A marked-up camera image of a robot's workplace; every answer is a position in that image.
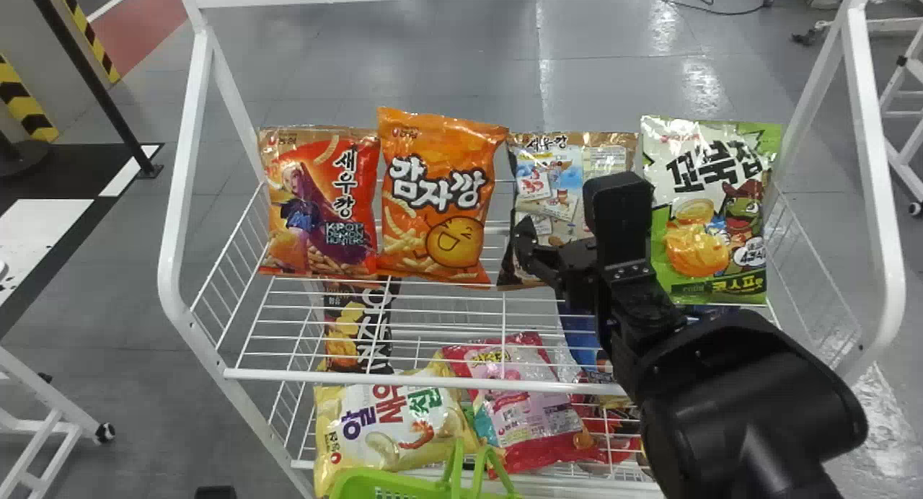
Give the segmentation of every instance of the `green basket handle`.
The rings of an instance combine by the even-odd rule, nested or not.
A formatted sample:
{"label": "green basket handle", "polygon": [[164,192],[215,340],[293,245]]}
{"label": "green basket handle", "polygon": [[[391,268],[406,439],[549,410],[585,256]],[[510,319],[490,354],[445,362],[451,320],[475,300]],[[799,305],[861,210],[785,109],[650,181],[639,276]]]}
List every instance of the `green basket handle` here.
{"label": "green basket handle", "polygon": [[[478,499],[478,497],[481,496],[481,488],[484,484],[485,462],[487,462],[487,460],[490,460],[491,465],[494,466],[494,472],[497,472],[497,477],[503,483],[504,488],[507,489],[508,499],[521,499],[521,495],[516,493],[513,482],[510,480],[510,475],[507,474],[507,470],[505,470],[500,463],[497,453],[489,446],[482,446],[481,449],[477,451],[477,456],[474,459],[474,476],[472,476],[471,488],[472,499]],[[442,473],[442,479],[439,480],[441,488],[451,493],[449,495],[451,499],[461,499],[463,463],[464,442],[462,442],[462,440],[456,440],[455,449],[452,451],[451,455],[449,455],[446,468]]]}

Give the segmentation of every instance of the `shrimp cracker bag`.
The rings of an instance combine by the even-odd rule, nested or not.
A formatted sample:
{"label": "shrimp cracker bag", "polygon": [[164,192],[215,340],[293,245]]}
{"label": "shrimp cracker bag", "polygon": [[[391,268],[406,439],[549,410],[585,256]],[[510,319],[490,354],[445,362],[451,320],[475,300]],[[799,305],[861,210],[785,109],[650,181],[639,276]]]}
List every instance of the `shrimp cracker bag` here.
{"label": "shrimp cracker bag", "polygon": [[343,283],[324,280],[327,370],[393,374],[392,304],[401,280]]}
{"label": "shrimp cracker bag", "polygon": [[[444,362],[405,375],[451,377]],[[418,469],[449,458],[455,440],[465,452],[477,439],[459,406],[459,392],[438,387],[355,384],[314,388],[317,458],[314,493],[326,495],[344,469]]]}
{"label": "shrimp cracker bag", "polygon": [[270,245],[260,272],[375,273],[375,132],[263,128],[258,144],[270,191]]}
{"label": "shrimp cracker bag", "polygon": [[[510,168],[516,177],[516,203],[510,230],[530,216],[538,242],[561,246],[593,236],[583,217],[583,183],[590,178],[631,170],[636,133],[511,133],[507,137]],[[521,268],[507,243],[499,289],[544,285]]]}
{"label": "shrimp cracker bag", "polygon": [[481,266],[494,151],[507,128],[379,108],[385,157],[379,273],[489,283]]}
{"label": "shrimp cracker bag", "polygon": [[782,129],[643,117],[650,262],[673,301],[764,304],[764,196]]}
{"label": "shrimp cracker bag", "polygon": [[[537,332],[520,332],[442,348],[459,377],[558,381]],[[507,472],[527,472],[557,461],[601,460],[596,439],[564,393],[469,389],[474,429],[494,446]]]}

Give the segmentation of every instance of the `wire shelf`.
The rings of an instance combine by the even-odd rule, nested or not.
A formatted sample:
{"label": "wire shelf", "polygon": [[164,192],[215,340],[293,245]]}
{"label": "wire shelf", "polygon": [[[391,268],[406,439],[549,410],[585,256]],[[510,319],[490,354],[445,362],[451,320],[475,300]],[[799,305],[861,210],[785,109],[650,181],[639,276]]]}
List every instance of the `wire shelf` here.
{"label": "wire shelf", "polygon": [[[313,384],[434,385],[435,387],[492,388],[571,394],[624,394],[617,384],[578,383],[580,366],[571,355],[565,335],[594,335],[593,331],[567,331],[561,318],[588,321],[590,315],[559,315],[550,288],[499,292],[492,285],[438,283],[417,278],[386,278],[397,292],[390,308],[392,337],[388,343],[395,374],[319,371],[332,356],[324,345],[324,279],[283,278],[260,275],[258,265],[268,248],[266,209],[268,194],[257,188],[247,209],[218,256],[191,309],[214,348],[224,355],[224,376],[251,384],[267,385],[263,408],[268,425],[286,447],[293,469],[313,469]],[[495,278],[507,242],[505,221],[488,221],[482,264]],[[834,365],[860,338],[860,324],[851,313],[833,278],[821,262],[811,240],[784,196],[779,196],[767,217],[764,237],[770,304],[751,307],[774,324],[793,325],[789,335],[808,345]],[[505,338],[519,332],[537,332],[558,381],[407,376],[401,372],[440,361],[439,351],[449,345],[482,345],[485,338]],[[537,349],[528,345],[519,348]],[[358,358],[337,354],[336,358]],[[599,407],[587,404],[583,412]],[[547,489],[564,480],[594,480],[594,485],[622,487],[637,483],[657,490],[637,463],[637,450],[627,440],[637,434],[607,433],[604,452],[625,459],[609,463],[559,463],[527,476],[515,476]],[[411,472],[434,477],[441,466]]]}

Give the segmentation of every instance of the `black cable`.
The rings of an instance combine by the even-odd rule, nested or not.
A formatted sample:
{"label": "black cable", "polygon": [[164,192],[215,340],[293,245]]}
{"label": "black cable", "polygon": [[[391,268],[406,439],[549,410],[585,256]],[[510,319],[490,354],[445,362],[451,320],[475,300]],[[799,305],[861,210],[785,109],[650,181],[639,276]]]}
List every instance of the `black cable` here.
{"label": "black cable", "polygon": [[699,2],[702,2],[703,5],[705,6],[690,5],[688,3],[677,1],[677,0],[660,0],[660,1],[662,1],[663,3],[667,3],[669,5],[672,5],[672,6],[685,6],[687,9],[702,10],[702,12],[707,12],[709,14],[715,14],[716,16],[743,16],[744,14],[752,14],[761,9],[768,9],[769,7],[772,6],[772,1],[774,0],[762,0],[761,5],[753,7],[753,9],[738,10],[738,12],[725,12],[725,10],[709,9],[710,6],[715,5],[715,0],[699,0]]}

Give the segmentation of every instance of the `green plastic basket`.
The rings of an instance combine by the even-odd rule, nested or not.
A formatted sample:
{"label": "green plastic basket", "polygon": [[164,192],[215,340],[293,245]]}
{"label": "green plastic basket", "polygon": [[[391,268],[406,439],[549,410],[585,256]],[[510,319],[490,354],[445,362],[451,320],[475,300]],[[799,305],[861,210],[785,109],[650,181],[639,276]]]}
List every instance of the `green plastic basket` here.
{"label": "green plastic basket", "polygon": [[[487,460],[490,460],[497,472],[497,477],[507,489],[505,495],[481,492]],[[474,459],[471,489],[461,487],[462,462],[464,462],[464,443],[458,440],[455,443],[455,450],[446,463],[442,479],[437,482],[384,472],[384,470],[345,470],[333,485],[330,499],[521,499],[522,496],[513,489],[510,476],[501,465],[497,454],[489,446],[481,447]]]}

